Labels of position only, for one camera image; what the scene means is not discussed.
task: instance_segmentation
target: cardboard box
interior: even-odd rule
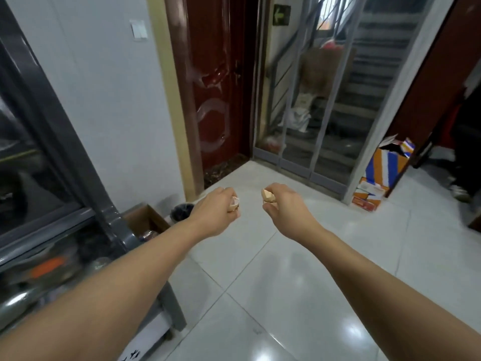
[[[376,210],[406,166],[414,147],[409,138],[404,141],[396,140],[396,136],[384,139],[369,161],[352,203],[367,211]]]
[[[137,237],[141,237],[148,230],[163,233],[170,225],[150,205],[134,206],[123,214],[130,230]]]
[[[311,48],[304,53],[301,57],[299,91],[326,99],[329,98],[342,52],[343,48]],[[355,48],[352,48],[342,77],[339,93],[342,93],[348,83],[355,53]]]

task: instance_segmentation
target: exit sign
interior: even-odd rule
[[[291,17],[291,7],[289,5],[274,4],[274,17],[272,20],[273,26],[289,25],[290,17]]]

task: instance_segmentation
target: light switch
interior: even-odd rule
[[[131,20],[130,26],[132,27],[134,40],[141,41],[147,39],[147,28],[145,27],[144,20]]]

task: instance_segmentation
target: green arrow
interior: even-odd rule
[[[284,13],[279,12],[280,8],[277,8],[276,11],[274,12],[274,19],[276,19],[276,23],[279,24],[279,19],[284,18]]]

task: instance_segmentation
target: forearm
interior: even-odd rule
[[[115,359],[199,240],[195,223],[187,220],[112,262],[0,340],[3,356]]]
[[[333,233],[319,225],[299,243],[326,266],[389,359],[479,358],[478,333]]]

